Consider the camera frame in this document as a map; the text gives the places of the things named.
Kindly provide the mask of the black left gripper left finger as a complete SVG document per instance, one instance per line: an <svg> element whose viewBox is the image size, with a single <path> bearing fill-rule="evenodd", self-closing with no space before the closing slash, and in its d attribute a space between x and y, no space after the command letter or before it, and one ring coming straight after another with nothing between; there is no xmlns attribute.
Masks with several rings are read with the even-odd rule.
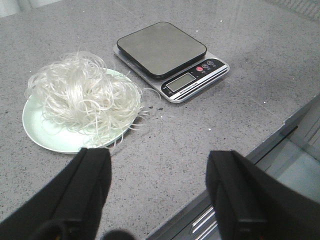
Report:
<svg viewBox="0 0 320 240"><path fill-rule="evenodd" d="M2 240L93 240L112 179L106 148L82 148L0 224Z"/></svg>

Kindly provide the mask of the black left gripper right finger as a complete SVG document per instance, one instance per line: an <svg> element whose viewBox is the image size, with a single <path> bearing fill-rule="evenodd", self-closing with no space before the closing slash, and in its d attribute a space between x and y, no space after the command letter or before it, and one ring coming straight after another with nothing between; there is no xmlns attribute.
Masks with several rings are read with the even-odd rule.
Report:
<svg viewBox="0 0 320 240"><path fill-rule="evenodd" d="M318 240L320 205L237 151L209 153L205 184L223 240Z"/></svg>

